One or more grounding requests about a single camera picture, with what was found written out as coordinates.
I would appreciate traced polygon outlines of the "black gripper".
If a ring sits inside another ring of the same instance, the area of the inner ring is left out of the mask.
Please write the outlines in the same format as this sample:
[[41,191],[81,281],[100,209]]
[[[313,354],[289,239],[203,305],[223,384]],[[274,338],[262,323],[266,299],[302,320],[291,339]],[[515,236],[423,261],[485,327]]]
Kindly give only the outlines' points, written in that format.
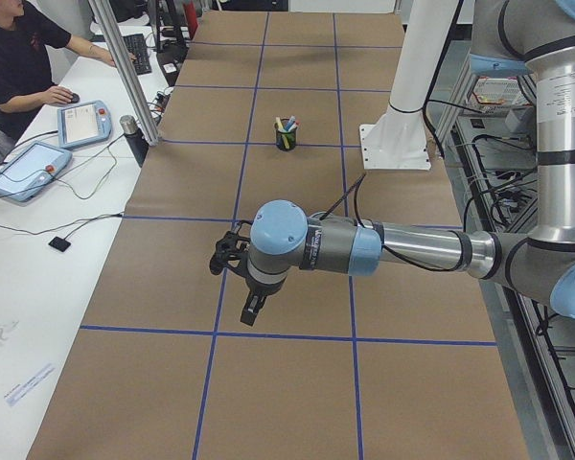
[[240,321],[247,326],[253,326],[265,305],[266,298],[274,293],[274,285],[262,283],[251,277],[246,278],[245,282],[249,293],[241,311]]

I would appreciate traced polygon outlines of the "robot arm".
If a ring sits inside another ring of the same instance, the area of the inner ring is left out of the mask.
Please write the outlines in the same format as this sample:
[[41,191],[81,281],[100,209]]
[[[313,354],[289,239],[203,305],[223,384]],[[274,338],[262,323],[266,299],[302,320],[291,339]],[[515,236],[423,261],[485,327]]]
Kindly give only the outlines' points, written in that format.
[[479,1],[471,69],[537,78],[538,222],[526,235],[437,231],[307,216],[275,200],[253,220],[240,262],[253,324],[291,267],[364,276],[380,261],[465,271],[575,319],[575,1]]

